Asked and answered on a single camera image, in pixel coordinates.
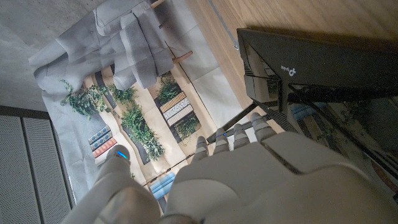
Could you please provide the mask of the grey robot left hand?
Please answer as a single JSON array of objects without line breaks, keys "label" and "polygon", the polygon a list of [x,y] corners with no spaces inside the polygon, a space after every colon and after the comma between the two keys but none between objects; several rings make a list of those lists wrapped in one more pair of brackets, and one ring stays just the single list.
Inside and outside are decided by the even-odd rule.
[{"label": "grey robot left hand", "polygon": [[93,188],[65,223],[396,223],[397,202],[342,155],[293,132],[276,133],[251,116],[256,141],[241,125],[229,146],[203,137],[172,182],[161,210],[132,179],[129,151],[111,148]]}]

